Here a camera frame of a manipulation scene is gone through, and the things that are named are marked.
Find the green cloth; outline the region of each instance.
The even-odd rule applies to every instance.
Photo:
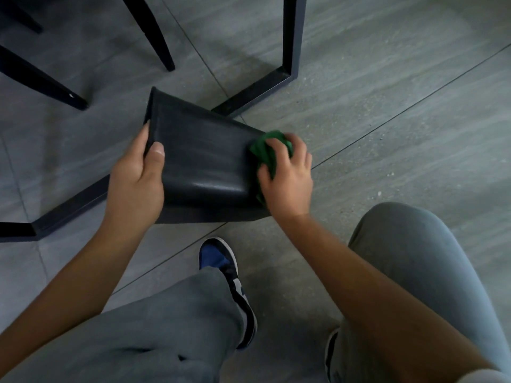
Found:
[[[271,132],[265,133],[262,136],[260,136],[250,146],[250,151],[253,154],[255,154],[255,156],[259,159],[258,169],[261,166],[261,164],[266,164],[270,171],[271,179],[273,180],[273,178],[275,177],[275,172],[277,171],[277,158],[275,157],[275,151],[273,150],[273,148],[266,143],[266,140],[268,138],[276,138],[277,140],[281,141],[285,146],[287,146],[289,157],[293,156],[293,145],[291,145],[291,143],[287,141],[286,137],[280,130],[272,130]],[[261,192],[261,185],[259,185],[257,199],[264,206],[266,205],[263,193]]]

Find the shoe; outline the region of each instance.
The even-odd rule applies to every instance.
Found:
[[[204,241],[199,250],[199,270],[207,266],[219,269],[229,284],[233,300],[245,324],[245,335],[237,349],[248,347],[257,332],[257,319],[248,304],[245,292],[238,277],[238,263],[232,249],[222,238],[209,238]]]
[[[338,366],[334,364],[332,366],[332,358],[334,356],[334,353],[339,350],[336,349],[336,347],[339,346],[339,343],[336,342],[337,338],[339,337],[339,333],[341,331],[341,328],[335,329],[330,336],[328,337],[327,346],[324,350],[324,370],[327,373],[327,380],[330,383],[341,383],[342,379],[338,371]]]

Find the finger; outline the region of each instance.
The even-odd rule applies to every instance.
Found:
[[[270,170],[266,164],[261,164],[259,167],[257,171],[257,178],[259,179],[261,190],[265,192],[266,188],[268,188],[271,182]]]
[[[140,130],[135,139],[131,141],[131,145],[126,150],[125,156],[139,158],[140,161],[142,161],[144,158],[144,152],[146,150],[146,143],[148,138],[149,138],[149,121],[142,127],[142,130]]]
[[[307,153],[307,155],[305,156],[305,167],[307,169],[312,168],[312,154],[310,153]]]
[[[291,158],[292,163],[304,164],[305,156],[307,155],[307,145],[302,141],[300,137],[293,133],[286,133],[286,138],[291,141],[293,145],[293,157]]]
[[[278,167],[286,167],[290,164],[287,146],[276,138],[268,138],[266,143],[275,151],[275,157],[277,158],[277,170]]]
[[[162,180],[165,150],[160,142],[154,142],[146,154],[141,180]]]

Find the floor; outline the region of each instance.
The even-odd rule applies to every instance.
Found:
[[[32,221],[108,173],[151,86],[211,109],[281,64],[282,0],[147,2],[172,73],[121,0],[25,0],[46,29],[39,36],[0,22],[0,44],[91,102],[79,112],[0,76],[0,221]],[[303,137],[312,212],[342,239],[382,201],[440,216],[509,339],[510,45],[511,0],[309,0],[298,80],[238,118]],[[37,243],[0,244],[0,329],[81,249],[103,210]],[[322,381],[340,313],[271,218],[152,227],[107,309],[195,273],[209,235],[237,253],[260,327],[222,379]]]

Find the black metal leg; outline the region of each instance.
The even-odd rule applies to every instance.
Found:
[[[149,5],[144,0],[123,0],[142,32],[153,46],[156,54],[168,71],[174,71],[176,66],[165,43],[165,38],[158,26]]]
[[[306,3],[307,0],[284,0],[281,67],[219,104],[212,110],[213,112],[231,118],[236,117],[297,78]]]
[[[302,53],[303,23],[307,0],[284,0],[282,67],[296,78]]]
[[[87,102],[78,94],[34,67],[22,57],[0,46],[0,72],[33,90],[54,98],[78,110],[85,110]]]
[[[42,32],[42,26],[38,24],[37,21],[35,21],[27,12],[21,9],[14,1],[0,0],[0,11],[31,29],[35,33],[40,34]]]
[[[144,16],[144,13],[148,12],[153,21],[151,24],[156,26],[156,30],[161,36],[160,44],[163,42],[163,46],[168,53],[163,35],[144,0],[124,0],[138,24],[142,27],[144,33],[146,33],[144,26],[147,27],[147,25],[143,25],[139,21],[139,12],[144,8],[137,4],[140,3],[140,1],[142,1],[146,8],[146,11],[141,13],[143,15],[142,19],[144,20],[144,23],[147,23],[147,18]],[[243,91],[240,91],[224,103],[221,103],[212,110],[213,112],[228,117],[240,115],[257,102],[260,102],[297,78],[300,51],[302,49],[305,5],[306,0],[284,0],[284,45],[282,51],[283,64],[281,67],[248,86]],[[147,33],[146,36],[160,56],[160,59],[162,59],[160,52],[158,52],[155,44],[151,41],[151,37],[154,38],[154,36],[148,35]],[[76,196],[62,203],[60,206],[51,210],[32,223],[0,223],[0,242],[25,242],[44,238],[56,229],[65,225],[70,220],[76,218],[81,213],[104,200],[108,190],[108,180],[109,176],[105,176],[103,179],[95,182],[93,185],[87,187]]]

